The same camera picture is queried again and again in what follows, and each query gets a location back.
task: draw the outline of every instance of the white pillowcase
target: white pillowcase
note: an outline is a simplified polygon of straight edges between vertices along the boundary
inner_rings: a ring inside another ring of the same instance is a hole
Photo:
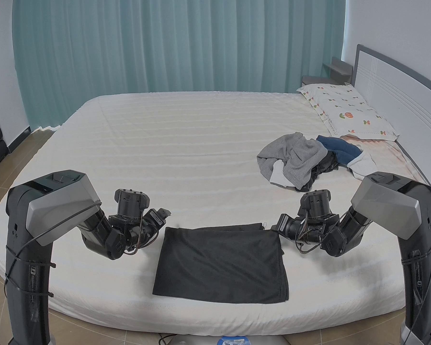
[[[351,84],[309,84],[297,91],[310,102],[335,137],[350,135],[395,141],[399,135]]]

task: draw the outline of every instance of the curtain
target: curtain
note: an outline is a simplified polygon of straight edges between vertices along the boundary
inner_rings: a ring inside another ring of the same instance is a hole
[[[14,0],[32,129],[100,95],[295,92],[341,57],[345,0]]]

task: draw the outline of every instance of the bed headboard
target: bed headboard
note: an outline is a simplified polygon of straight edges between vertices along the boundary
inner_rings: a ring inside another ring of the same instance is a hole
[[[354,66],[352,85],[400,133],[396,142],[431,184],[431,81],[362,45]]]

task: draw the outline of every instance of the bed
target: bed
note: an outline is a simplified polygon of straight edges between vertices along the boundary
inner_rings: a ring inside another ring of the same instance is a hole
[[[359,56],[359,65],[365,65]],[[356,88],[367,87],[356,75]],[[27,164],[14,185],[56,170],[85,172],[107,215],[118,188],[141,190],[150,207],[171,210],[168,226],[197,228],[295,216],[301,193],[270,184],[255,156],[270,141],[300,131],[329,135],[301,94],[167,92],[101,96],[86,102]],[[422,180],[402,152],[409,142],[359,141],[380,171]],[[344,213],[360,181],[341,167],[313,184],[330,189]],[[7,216],[0,203],[0,274]],[[84,246],[74,229],[54,243],[50,307],[91,323],[126,330],[196,335],[262,335],[309,331],[380,315],[404,306],[397,238],[372,224],[361,244],[335,259],[322,250],[300,255],[281,238],[289,300],[218,304],[153,296],[163,234],[135,256],[109,261]]]

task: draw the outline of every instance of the floor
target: floor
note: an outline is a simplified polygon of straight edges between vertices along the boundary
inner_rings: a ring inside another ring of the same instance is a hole
[[[16,176],[51,137],[52,131],[36,131],[0,163],[0,201]],[[342,326],[285,335],[292,345],[399,345],[404,310],[356,321]],[[157,333],[124,331],[83,322],[50,310],[50,329],[57,345],[157,345]],[[11,339],[8,307],[0,277],[0,345]]]

